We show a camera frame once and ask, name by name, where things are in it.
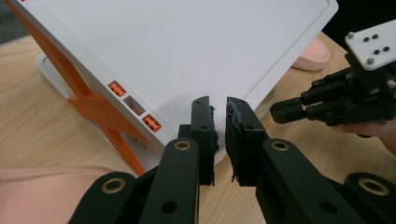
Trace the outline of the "white two-tier shoe rack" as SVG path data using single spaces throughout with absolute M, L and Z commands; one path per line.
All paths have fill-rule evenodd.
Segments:
M 226 100 L 259 105 L 337 11 L 336 0 L 7 0 L 138 174 L 201 96 L 225 130 Z

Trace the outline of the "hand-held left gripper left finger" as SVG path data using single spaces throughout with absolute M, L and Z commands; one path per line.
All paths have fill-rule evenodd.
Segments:
M 197 98 L 191 103 L 191 123 L 179 126 L 178 137 L 189 138 L 198 144 L 200 184 L 214 185 L 219 135 L 214 123 L 214 107 L 208 96 Z

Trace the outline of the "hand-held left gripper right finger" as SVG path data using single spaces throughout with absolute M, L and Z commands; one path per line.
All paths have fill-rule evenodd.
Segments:
M 261 121 L 244 100 L 228 97 L 226 151 L 233 167 L 233 180 L 241 187 L 256 187 L 261 172 L 262 143 L 268 139 Z

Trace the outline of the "pink slide slipper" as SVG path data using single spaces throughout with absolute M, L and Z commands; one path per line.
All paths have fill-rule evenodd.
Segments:
M 99 166 L 0 168 L 0 224 L 66 224 Z
M 318 71 L 329 61 L 330 52 L 327 46 L 315 38 L 292 65 L 293 68 L 305 71 Z

